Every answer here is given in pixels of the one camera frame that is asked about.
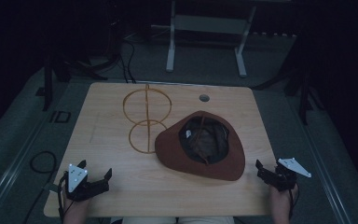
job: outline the hole in table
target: hole in table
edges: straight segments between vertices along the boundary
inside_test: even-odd
[[[202,102],[208,102],[210,99],[211,99],[211,98],[209,98],[209,95],[207,95],[207,94],[202,94],[202,95],[200,95],[200,100],[201,100]]]

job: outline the black cable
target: black cable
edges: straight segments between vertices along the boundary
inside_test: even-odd
[[[121,55],[119,57],[120,57],[121,65],[123,65],[123,67],[122,67],[122,69],[123,69],[123,77],[126,80],[126,83],[129,83],[129,81],[127,79],[126,66],[124,65],[123,57]]]
[[[74,204],[75,201],[72,201],[71,204],[69,204],[68,208],[66,208],[65,212],[63,213],[63,215],[65,216],[66,213],[68,212],[68,210],[72,207],[72,204]]]
[[[295,208],[295,205],[298,201],[298,198],[299,198],[299,186],[297,183],[295,183],[295,187],[297,185],[297,197],[296,197],[296,201],[294,202],[294,198],[293,198],[293,192],[292,190],[290,189],[289,187],[289,181],[287,179],[287,176],[285,174],[285,171],[284,169],[281,169],[279,166],[277,167],[277,173],[281,174],[285,180],[285,184],[286,184],[286,187],[288,188],[289,190],[289,195],[290,195],[290,211],[289,211],[289,219],[292,218],[292,215],[293,215],[293,209]]]
[[[132,57],[133,57],[133,54],[135,53],[135,46],[133,46],[133,44],[130,41],[127,41],[127,40],[124,40],[124,43],[126,43],[126,44],[128,44],[128,45],[130,45],[132,47],[132,53],[131,53],[131,56],[130,56],[129,61],[127,63],[127,71],[129,72],[130,79],[131,79],[132,83],[136,83],[136,80],[135,80],[135,78],[133,78],[131,70],[130,70],[130,64],[131,64],[131,61],[132,61]]]
[[[297,204],[298,198],[300,197],[300,186],[297,183],[296,185],[297,185],[297,197],[295,203],[293,204],[293,207]]]
[[[51,170],[40,171],[40,170],[37,170],[37,169],[34,167],[34,160],[35,160],[37,157],[39,157],[40,155],[42,155],[42,154],[49,154],[49,155],[53,158],[53,166],[52,166],[52,169],[51,169]],[[46,181],[45,185],[50,182],[50,180],[51,180],[51,178],[53,177],[54,173],[58,170],[58,169],[57,169],[57,158],[56,158],[56,156],[55,156],[52,152],[50,152],[50,151],[41,151],[41,152],[37,153],[36,155],[34,155],[34,156],[31,158],[29,164],[30,164],[31,169],[32,169],[34,172],[36,172],[36,173],[38,173],[38,174],[49,174],[49,175],[48,175],[48,180]],[[40,197],[42,196],[43,191],[45,191],[45,190],[44,190],[44,189],[41,189],[41,190],[39,191],[39,194],[38,194],[38,195],[36,196],[36,198],[34,199],[34,202],[33,202],[33,204],[32,204],[32,206],[31,206],[30,210],[29,210],[28,213],[27,213],[27,216],[25,217],[25,219],[24,219],[24,221],[23,221],[22,223],[25,224],[25,223],[28,222],[28,218],[30,217],[32,211],[34,210],[34,207],[35,207],[37,201],[39,201]]]
[[[60,182],[57,187],[57,196],[58,196],[58,213],[60,214],[61,222],[63,222],[63,205],[62,205],[62,198],[61,198],[61,192],[62,192],[62,182],[66,179],[66,176],[68,175],[67,172],[63,174],[63,176],[60,179]]]

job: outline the brown hat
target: brown hat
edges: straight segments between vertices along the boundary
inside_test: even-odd
[[[168,168],[214,179],[238,180],[245,167],[241,140],[233,127],[205,111],[195,112],[161,132],[155,150]]]

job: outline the dark background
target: dark background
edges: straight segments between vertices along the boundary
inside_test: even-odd
[[[243,1],[229,2],[230,15],[240,17],[235,6]],[[203,8],[225,16],[219,15],[219,1],[205,6],[198,12]],[[195,8],[183,3],[178,10],[191,14]],[[0,0],[0,118],[53,49],[83,61],[90,55],[115,54],[126,25],[148,38],[150,24],[168,25],[170,12],[166,0]],[[118,23],[110,27],[112,21]],[[109,27],[117,37],[113,46],[95,45],[95,40],[107,43]],[[297,35],[285,67],[310,71],[311,86],[358,170],[358,0],[258,3],[251,32]]]

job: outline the robotic hand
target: robotic hand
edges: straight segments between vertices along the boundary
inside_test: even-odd
[[[257,176],[260,177],[268,185],[275,187],[278,191],[293,189],[296,185],[296,173],[311,177],[294,158],[278,159],[278,166],[275,167],[275,173],[263,168],[263,164],[259,160],[255,166],[258,169]]]
[[[107,192],[109,190],[108,181],[112,177],[112,168],[108,170],[102,180],[90,183],[87,181],[88,171],[84,169],[85,167],[86,161],[82,161],[78,164],[78,166],[69,164],[68,171],[64,173],[63,177],[60,180],[58,192],[62,191],[63,181],[66,182],[66,198],[74,202],[82,202],[104,192]],[[58,199],[60,206],[60,217],[63,220],[65,212],[62,208],[62,197],[60,193],[58,194]]]

